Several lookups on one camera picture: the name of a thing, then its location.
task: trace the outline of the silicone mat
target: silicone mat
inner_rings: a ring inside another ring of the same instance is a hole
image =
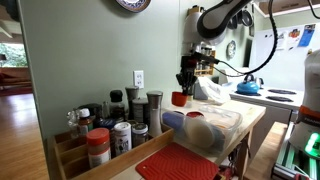
[[[173,142],[140,162],[136,171],[147,180],[212,180],[218,172],[218,166]]]

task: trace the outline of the blue kettle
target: blue kettle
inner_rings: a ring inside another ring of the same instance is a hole
[[[254,77],[252,74],[246,75],[244,81],[237,85],[237,93],[244,95],[258,94],[259,89],[260,87],[254,81]]]

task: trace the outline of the wooden countertop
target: wooden countertop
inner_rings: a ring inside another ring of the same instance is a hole
[[[208,101],[193,101],[192,108],[190,108],[190,111],[198,110],[197,108],[202,105],[209,105]],[[219,165],[228,156],[228,154],[230,154],[230,152],[232,152],[232,150],[240,143],[240,141],[248,135],[248,133],[253,129],[254,125],[263,117],[263,115],[265,114],[266,108],[262,106],[257,106],[257,105],[243,103],[243,102],[234,101],[234,100],[230,100],[221,106],[215,106],[215,105],[210,105],[210,106],[224,109],[224,110],[238,112],[243,117],[242,123],[239,126],[236,133],[234,134],[234,136],[232,137],[232,140],[229,146],[221,154],[219,154],[219,156],[212,156],[212,154],[209,154],[205,151],[201,151],[195,148],[190,149]],[[174,107],[168,107],[168,109],[176,110]],[[112,179],[114,180],[143,179],[140,176],[140,174],[135,171],[135,166],[138,163],[130,166],[128,169],[114,176]]]

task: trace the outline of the salt grinder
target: salt grinder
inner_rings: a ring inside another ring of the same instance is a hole
[[[150,109],[150,127],[149,134],[157,137],[162,134],[160,124],[161,100],[163,93],[161,91],[147,92],[149,109]]]
[[[127,86],[126,87],[126,93],[128,97],[128,106],[129,106],[129,115],[128,119],[133,120],[133,104],[132,100],[138,98],[138,93],[139,93],[139,87],[138,86]]]

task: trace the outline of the electrical outlet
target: electrical outlet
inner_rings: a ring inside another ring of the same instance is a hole
[[[144,88],[144,75],[142,70],[133,71],[133,84],[138,86],[139,89]]]

